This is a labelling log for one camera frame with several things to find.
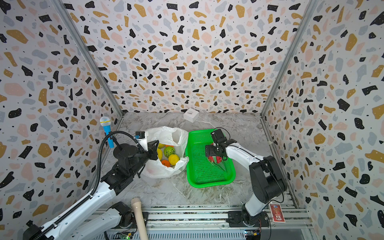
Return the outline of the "yellow lemon toy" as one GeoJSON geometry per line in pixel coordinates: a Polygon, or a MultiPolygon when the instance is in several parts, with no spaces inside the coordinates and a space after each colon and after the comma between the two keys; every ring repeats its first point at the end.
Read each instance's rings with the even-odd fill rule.
{"type": "Polygon", "coordinates": [[[170,162],[171,166],[175,166],[179,160],[180,157],[176,154],[172,154],[168,157],[168,161],[170,162]]]}

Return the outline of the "pink dragon fruit toy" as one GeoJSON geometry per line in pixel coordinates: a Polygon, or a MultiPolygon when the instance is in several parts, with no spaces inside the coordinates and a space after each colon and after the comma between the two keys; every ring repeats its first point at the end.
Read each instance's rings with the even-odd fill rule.
{"type": "Polygon", "coordinates": [[[221,165],[223,163],[223,159],[220,156],[209,156],[208,160],[215,165],[221,165]]]}

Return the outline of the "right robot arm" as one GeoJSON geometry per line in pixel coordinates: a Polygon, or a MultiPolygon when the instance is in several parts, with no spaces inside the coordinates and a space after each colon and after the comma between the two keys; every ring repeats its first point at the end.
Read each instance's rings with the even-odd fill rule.
{"type": "Polygon", "coordinates": [[[205,146],[206,157],[211,164],[224,167],[231,159],[249,170],[253,194],[242,206],[238,217],[230,217],[232,225],[254,226],[261,224],[261,214],[267,205],[287,190],[283,173],[272,156],[263,157],[242,147],[237,141],[226,137],[220,128],[211,133],[213,143],[205,146]]]}

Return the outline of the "yellow banana toy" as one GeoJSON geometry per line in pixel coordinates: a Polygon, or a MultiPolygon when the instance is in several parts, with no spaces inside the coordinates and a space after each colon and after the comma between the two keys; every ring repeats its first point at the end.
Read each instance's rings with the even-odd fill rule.
{"type": "Polygon", "coordinates": [[[164,144],[159,144],[157,148],[158,158],[161,161],[163,159],[163,149],[165,148],[164,144]]]}

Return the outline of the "orange fruit toy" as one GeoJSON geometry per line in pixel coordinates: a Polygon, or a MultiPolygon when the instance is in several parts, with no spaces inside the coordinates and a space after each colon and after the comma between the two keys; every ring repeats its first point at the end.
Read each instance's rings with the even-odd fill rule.
{"type": "Polygon", "coordinates": [[[171,167],[171,164],[168,160],[161,160],[161,163],[162,163],[162,165],[164,165],[166,167],[169,167],[169,168],[171,167]]]}

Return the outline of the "green round fruit toy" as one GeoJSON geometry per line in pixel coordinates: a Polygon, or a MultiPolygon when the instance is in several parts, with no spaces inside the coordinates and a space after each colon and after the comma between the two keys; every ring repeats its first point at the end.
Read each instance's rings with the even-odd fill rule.
{"type": "Polygon", "coordinates": [[[168,158],[170,155],[175,154],[175,148],[173,146],[165,146],[164,148],[164,155],[166,158],[168,158]]]}

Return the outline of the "white plastic bag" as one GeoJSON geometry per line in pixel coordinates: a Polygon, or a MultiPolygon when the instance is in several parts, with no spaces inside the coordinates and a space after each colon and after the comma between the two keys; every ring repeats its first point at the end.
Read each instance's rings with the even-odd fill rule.
{"type": "Polygon", "coordinates": [[[155,160],[149,160],[143,175],[151,179],[170,178],[185,170],[189,158],[186,148],[189,133],[180,128],[159,127],[145,131],[149,142],[159,141],[155,160]]]}

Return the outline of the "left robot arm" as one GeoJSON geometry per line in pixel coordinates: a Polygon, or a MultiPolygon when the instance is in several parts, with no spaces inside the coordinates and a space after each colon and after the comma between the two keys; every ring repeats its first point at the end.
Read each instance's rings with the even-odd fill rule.
{"type": "Polygon", "coordinates": [[[122,202],[110,207],[104,214],[86,223],[96,210],[120,194],[135,177],[139,177],[149,160],[158,159],[159,141],[136,145],[121,144],[114,150],[117,163],[103,177],[97,176],[94,188],[62,214],[39,227],[29,224],[23,233],[24,240],[85,240],[114,228],[137,226],[138,218],[132,208],[122,202]]]}

